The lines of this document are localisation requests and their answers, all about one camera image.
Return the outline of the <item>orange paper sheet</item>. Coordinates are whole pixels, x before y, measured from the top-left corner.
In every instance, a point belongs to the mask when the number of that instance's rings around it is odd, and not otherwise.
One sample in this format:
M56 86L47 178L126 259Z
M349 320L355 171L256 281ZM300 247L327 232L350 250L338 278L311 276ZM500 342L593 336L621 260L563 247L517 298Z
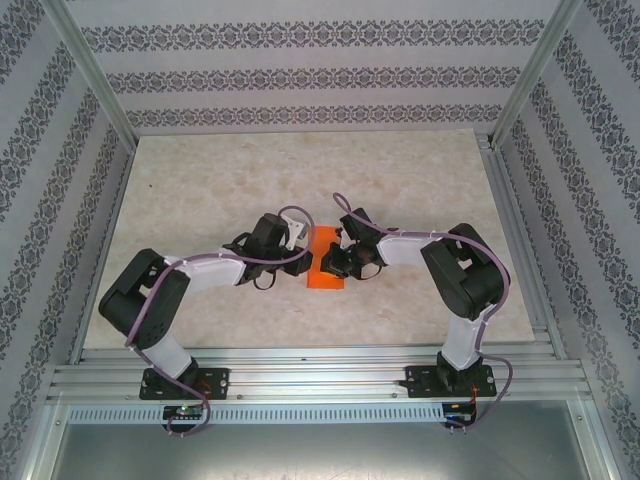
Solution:
M317 226L311 246L313 255L311 268L307 271L306 286L312 290L343 290L344 280L321 270L322 258L329 252L330 244L337 243L336 228Z

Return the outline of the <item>grey metal sheet panel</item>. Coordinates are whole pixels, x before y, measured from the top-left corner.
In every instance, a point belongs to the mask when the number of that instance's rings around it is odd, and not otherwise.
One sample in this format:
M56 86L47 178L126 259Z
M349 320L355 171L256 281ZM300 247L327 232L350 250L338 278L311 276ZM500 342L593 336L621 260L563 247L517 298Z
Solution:
M557 421L449 434L436 424L70 425L34 480L617 480Z

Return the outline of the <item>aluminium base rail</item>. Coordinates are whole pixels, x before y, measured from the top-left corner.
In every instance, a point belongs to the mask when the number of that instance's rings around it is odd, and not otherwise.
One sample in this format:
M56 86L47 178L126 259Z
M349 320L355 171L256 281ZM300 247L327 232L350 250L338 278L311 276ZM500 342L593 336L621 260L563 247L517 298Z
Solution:
M560 360L548 340L486 346L498 361L495 382L510 384L507 399L590 398L592 388L579 360ZM203 367L230 371L231 403L366 403L404 401L399 386L409 365L436 359L435 345L318 348L193 349ZM503 360L511 365L505 367ZM50 404L125 404L138 402L145 365L124 349L87 349L76 365L54 369L46 394Z

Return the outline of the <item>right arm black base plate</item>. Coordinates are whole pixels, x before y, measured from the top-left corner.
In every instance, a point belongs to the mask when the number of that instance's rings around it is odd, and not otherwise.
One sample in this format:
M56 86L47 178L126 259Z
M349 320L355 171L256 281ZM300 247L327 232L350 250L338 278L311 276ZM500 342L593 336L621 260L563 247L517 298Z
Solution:
M410 398L467 397L473 392L481 398L497 395L493 371L488 365L465 371L435 365L407 366L405 376L399 385L407 389Z

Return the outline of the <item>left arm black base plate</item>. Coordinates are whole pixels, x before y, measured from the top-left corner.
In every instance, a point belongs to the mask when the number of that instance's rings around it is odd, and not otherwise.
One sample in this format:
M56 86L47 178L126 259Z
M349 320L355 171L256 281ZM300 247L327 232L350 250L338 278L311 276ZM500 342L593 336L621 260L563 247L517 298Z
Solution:
M230 371L225 368L190 368L178 380L208 400L225 400ZM141 400L196 400L197 397L163 378L154 369L143 372L139 389Z

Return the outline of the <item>right aluminium side rail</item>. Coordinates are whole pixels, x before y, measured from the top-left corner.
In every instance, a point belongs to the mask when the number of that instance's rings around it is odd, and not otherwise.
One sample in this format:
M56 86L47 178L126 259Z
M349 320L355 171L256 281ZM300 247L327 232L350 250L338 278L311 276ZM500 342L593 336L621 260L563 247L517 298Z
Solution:
M546 330L558 359L568 360L504 162L488 135L475 137L511 255L513 276L519 281L530 323Z

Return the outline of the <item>aluminium side rail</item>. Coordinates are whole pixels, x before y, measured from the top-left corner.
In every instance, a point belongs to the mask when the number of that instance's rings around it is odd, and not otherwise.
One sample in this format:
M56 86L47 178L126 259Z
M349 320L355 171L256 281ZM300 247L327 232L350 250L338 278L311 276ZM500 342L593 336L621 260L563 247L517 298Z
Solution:
M511 255L513 276L519 281L530 323L546 330L558 359L568 360L504 162L488 135L475 137Z
M92 270L87 293L81 305L78 321L76 322L73 336L71 338L68 357L65 361L65 363L68 365L76 365L82 356L84 342L92 317L93 307L95 305L100 281L104 272L109 249L112 243L114 231L117 224L117 218L121 210L127 182L129 180L132 164L135 158L135 153L136 150L133 150L132 153L129 153L127 155L122 172L118 179L117 189L112 196L112 204L109 210L107 222L105 224L106 229L100 239L100 249L98 251L96 262Z

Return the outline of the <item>left aluminium side rail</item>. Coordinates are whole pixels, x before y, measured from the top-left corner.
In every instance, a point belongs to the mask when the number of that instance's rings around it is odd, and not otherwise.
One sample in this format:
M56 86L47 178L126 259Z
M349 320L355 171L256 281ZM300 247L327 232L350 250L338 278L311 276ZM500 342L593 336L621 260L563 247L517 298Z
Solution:
M100 281L104 272L109 249L112 243L114 231L117 224L117 218L121 210L127 182L129 180L132 164L135 158L135 153L136 150L133 150L132 153L129 153L127 155L122 172L118 179L117 189L112 196L112 204L109 210L107 222L105 224L106 229L100 239L100 249L98 251L96 262L92 270L87 293L81 305L78 321L76 322L73 336L71 338L68 357L65 361L65 363L68 365L76 365L82 356L84 342L92 317L93 307L95 305Z

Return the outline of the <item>left aluminium frame post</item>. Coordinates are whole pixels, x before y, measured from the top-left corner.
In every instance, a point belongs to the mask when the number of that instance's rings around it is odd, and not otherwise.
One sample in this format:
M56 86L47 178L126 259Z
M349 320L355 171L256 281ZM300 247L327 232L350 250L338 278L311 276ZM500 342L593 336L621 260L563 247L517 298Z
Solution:
M100 67L81 28L73 18L65 0L39 0L46 15L71 53L88 86L93 91L125 148L131 152L139 137Z

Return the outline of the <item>aluminium frame post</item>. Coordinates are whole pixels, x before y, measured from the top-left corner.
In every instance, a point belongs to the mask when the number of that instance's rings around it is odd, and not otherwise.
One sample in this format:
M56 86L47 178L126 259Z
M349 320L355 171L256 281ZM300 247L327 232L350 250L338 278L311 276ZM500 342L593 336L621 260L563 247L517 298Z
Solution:
M93 91L125 148L131 152L139 137L100 67L81 28L73 18L65 0L39 0L46 15L71 53L88 86Z
M516 121L582 2L583 0L559 0L489 136L494 150L504 143L512 124Z

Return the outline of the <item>right aluminium frame post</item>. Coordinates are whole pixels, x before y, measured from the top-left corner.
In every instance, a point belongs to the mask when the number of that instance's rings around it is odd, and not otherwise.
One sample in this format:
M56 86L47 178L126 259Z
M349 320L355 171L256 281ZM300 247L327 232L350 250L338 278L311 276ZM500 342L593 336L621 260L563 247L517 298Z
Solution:
M583 0L559 0L489 136L494 150L504 143L512 124L516 121L582 2Z

